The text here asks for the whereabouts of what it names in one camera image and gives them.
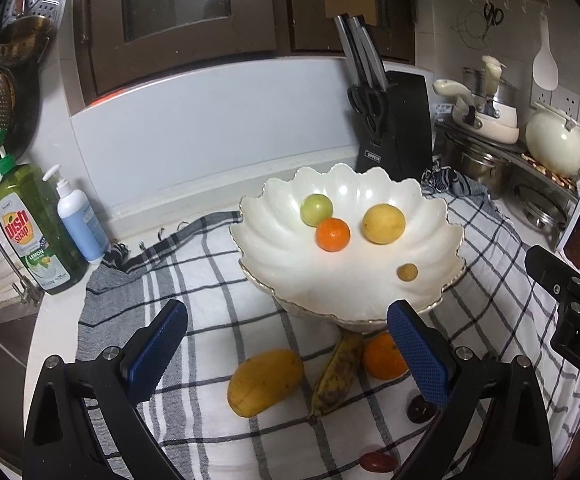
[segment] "checkered cloth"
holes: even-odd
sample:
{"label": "checkered cloth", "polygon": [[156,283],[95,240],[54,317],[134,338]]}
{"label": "checkered cloth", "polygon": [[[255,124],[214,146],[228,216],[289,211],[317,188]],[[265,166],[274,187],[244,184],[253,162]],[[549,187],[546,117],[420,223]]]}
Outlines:
{"label": "checkered cloth", "polygon": [[[460,254],[468,267],[425,321],[453,346],[480,356],[532,359],[558,463],[580,423],[580,372],[550,348],[556,302],[525,274],[526,247],[511,223],[484,212],[492,210],[483,207],[491,202],[449,191],[426,194],[443,197],[450,222],[465,226]],[[418,393],[409,373],[379,381],[359,370],[343,406],[314,427],[306,423],[311,387],[339,331],[328,322],[289,316],[246,281],[228,233],[238,221],[237,212],[211,214],[120,268],[102,264],[86,288],[77,358],[91,360],[106,346],[123,346],[177,298],[189,309],[187,335],[153,397],[137,409],[185,479],[365,478],[359,457],[377,449],[404,461],[429,425],[407,419],[406,406]],[[305,380],[260,415],[238,417],[226,401],[230,376],[246,358],[272,348],[297,351]],[[465,464],[485,414],[480,405],[447,476]],[[96,404],[90,415],[111,467],[130,478]]]}

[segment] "knife block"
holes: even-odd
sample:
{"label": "knife block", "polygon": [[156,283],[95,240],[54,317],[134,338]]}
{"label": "knife block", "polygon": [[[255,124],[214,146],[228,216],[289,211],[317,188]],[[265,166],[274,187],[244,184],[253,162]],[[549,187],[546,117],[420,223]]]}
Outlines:
{"label": "knife block", "polygon": [[387,111],[374,142],[363,129],[359,137],[356,171],[382,167],[396,182],[414,178],[421,182],[432,167],[432,125],[427,86],[422,75],[387,72]]}

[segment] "bottle label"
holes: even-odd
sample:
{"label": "bottle label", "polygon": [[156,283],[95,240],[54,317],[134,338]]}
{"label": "bottle label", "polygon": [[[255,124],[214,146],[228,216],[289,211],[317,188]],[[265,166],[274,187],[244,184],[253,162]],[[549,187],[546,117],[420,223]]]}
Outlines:
{"label": "bottle label", "polygon": [[0,200],[0,223],[12,248],[42,288],[51,290],[70,280],[70,274],[16,193]]}
{"label": "bottle label", "polygon": [[103,256],[110,242],[90,203],[84,203],[70,216],[62,218],[62,221],[87,261],[94,262]]}

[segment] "screw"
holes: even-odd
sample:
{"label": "screw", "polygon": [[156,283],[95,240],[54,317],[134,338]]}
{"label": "screw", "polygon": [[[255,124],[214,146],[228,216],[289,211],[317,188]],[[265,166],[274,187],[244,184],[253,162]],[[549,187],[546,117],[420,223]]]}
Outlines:
{"label": "screw", "polygon": [[456,355],[463,361],[469,361],[474,357],[474,352],[471,351],[467,346],[459,346],[456,349]]}
{"label": "screw", "polygon": [[101,355],[103,355],[103,359],[106,361],[112,361],[112,359],[119,355],[119,352],[118,346],[109,346],[101,352]]}
{"label": "screw", "polygon": [[523,368],[529,368],[532,366],[532,361],[530,361],[530,359],[525,355],[517,355],[516,362]]}
{"label": "screw", "polygon": [[44,363],[46,368],[52,370],[57,364],[59,364],[59,356],[58,355],[51,355],[46,362]]}

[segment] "sink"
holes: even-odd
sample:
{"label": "sink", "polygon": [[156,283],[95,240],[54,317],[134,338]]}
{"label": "sink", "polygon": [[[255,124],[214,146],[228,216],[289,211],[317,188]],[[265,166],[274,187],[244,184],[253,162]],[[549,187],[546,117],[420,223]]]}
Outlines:
{"label": "sink", "polygon": [[18,472],[23,454],[23,391],[38,306],[0,306],[0,460]]}

